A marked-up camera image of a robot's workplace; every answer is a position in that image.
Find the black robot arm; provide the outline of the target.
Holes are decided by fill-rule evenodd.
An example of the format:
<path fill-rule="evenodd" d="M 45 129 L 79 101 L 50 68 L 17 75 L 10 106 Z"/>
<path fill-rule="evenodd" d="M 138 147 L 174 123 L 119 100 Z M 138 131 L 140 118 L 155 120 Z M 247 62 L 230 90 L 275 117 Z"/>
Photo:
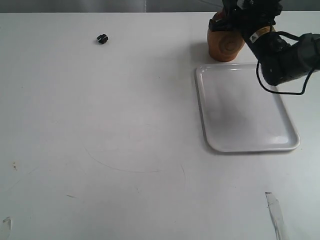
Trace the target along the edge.
<path fill-rule="evenodd" d="M 222 2 L 222 16 L 209 21 L 212 32 L 237 31 L 257 58 L 257 71 L 271 86 L 310 78 L 320 69 L 320 35 L 300 36 L 275 31 L 275 17 L 282 12 L 278 0 L 236 0 Z"/>

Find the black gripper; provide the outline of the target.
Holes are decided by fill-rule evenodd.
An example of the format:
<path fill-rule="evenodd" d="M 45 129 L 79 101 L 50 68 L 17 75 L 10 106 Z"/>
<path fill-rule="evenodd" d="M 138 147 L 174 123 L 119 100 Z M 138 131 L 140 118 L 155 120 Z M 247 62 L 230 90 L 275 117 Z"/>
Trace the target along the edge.
<path fill-rule="evenodd" d="M 209 20 L 208 35 L 212 38 L 231 32 L 252 35 L 265 27 L 275 33 L 275 18 L 282 10 L 279 0 L 223 0 L 221 11 Z"/>

